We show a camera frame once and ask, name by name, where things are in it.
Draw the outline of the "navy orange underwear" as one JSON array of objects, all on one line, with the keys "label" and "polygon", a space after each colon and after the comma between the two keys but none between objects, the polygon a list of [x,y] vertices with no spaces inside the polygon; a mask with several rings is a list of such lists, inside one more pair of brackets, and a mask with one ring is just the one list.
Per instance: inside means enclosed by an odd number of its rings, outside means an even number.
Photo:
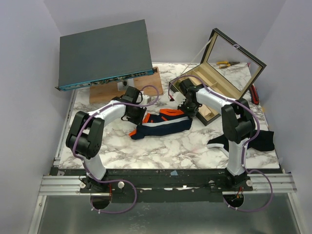
[{"label": "navy orange underwear", "polygon": [[193,120],[182,110],[160,109],[158,114],[147,113],[142,124],[129,133],[133,140],[145,137],[161,137],[170,134],[180,133],[191,128]]}]

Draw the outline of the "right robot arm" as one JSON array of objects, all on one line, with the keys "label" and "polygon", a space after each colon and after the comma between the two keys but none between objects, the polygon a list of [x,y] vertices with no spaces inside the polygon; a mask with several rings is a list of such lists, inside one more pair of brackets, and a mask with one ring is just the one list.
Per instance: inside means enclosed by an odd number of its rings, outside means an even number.
[{"label": "right robot arm", "polygon": [[218,94],[204,84],[194,85],[188,78],[180,82],[179,88],[184,98],[178,108],[189,118],[194,118],[202,105],[213,108],[221,115],[223,135],[229,144],[224,185],[230,191],[237,190],[247,178],[244,157],[255,130],[248,102],[243,98],[235,100]]}]

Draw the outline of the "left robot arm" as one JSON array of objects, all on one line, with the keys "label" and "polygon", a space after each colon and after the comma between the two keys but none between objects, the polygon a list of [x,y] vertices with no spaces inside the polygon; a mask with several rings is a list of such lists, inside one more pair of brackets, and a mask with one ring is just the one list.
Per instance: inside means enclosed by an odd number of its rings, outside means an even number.
[{"label": "left robot arm", "polygon": [[92,188],[98,193],[104,192],[108,187],[106,168],[98,154],[102,145],[103,130],[114,120],[124,117],[131,123],[140,125],[146,112],[146,107],[140,106],[142,101],[142,92],[130,86],[125,94],[113,98],[92,113],[79,111],[75,114],[65,145],[74,157],[81,160],[87,176],[92,181]]}]

